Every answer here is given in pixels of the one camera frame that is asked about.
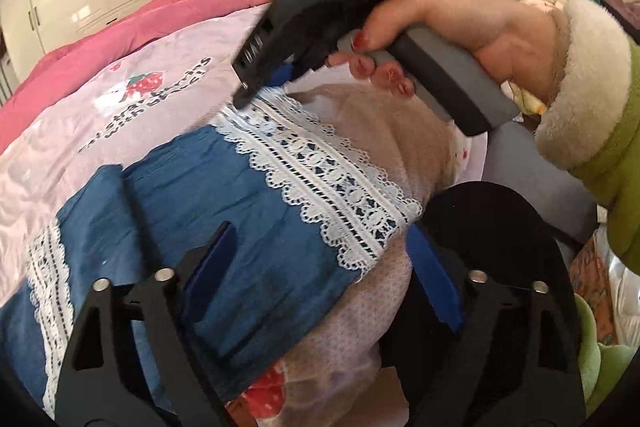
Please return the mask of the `right hand red nails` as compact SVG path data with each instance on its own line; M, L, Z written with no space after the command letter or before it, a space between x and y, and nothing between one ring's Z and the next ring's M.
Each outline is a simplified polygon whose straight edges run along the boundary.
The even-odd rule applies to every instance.
M470 52L495 83L511 81L544 105L558 91L566 19L558 11L544 12L515 0L386 0L352 37L352 49L330 55L326 66L346 64L355 79L410 98L414 87L401 66L378 65L370 54L416 25Z

